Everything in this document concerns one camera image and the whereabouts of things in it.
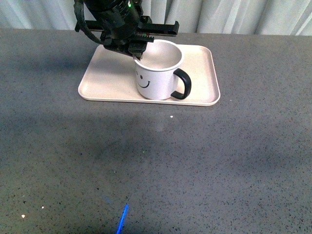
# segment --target gray countertop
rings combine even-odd
[[[126,203],[127,234],[312,233],[312,37],[166,39],[211,50],[217,104],[86,101],[97,44],[0,29],[1,233],[115,233]]]

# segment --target mug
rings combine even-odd
[[[182,51],[167,40],[154,40],[147,44],[141,59],[133,56],[136,63],[136,86],[142,96],[152,100],[170,97],[185,99],[191,92],[189,75],[179,66],[184,60]],[[184,83],[184,93],[176,91],[178,79]]]

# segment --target black mug handle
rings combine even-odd
[[[182,69],[178,68],[174,71],[174,74],[178,76],[184,83],[184,93],[179,93],[178,91],[174,91],[171,96],[176,99],[185,99],[188,95],[190,95],[191,88],[192,88],[192,82],[189,75],[183,71]]]

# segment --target curtain fold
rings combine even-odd
[[[0,28],[67,29],[76,25],[74,0],[0,0]],[[312,35],[312,0],[143,0],[153,23],[179,32]],[[93,20],[85,8],[85,17]]]

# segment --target tray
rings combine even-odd
[[[192,80],[190,95],[184,100],[173,97],[167,100],[144,98],[137,90],[135,62],[129,56],[98,46],[78,88],[86,100],[159,103],[173,105],[211,106],[220,99],[220,89],[209,49],[197,45],[178,45],[185,53],[180,66]],[[183,82],[178,89],[183,93]]]

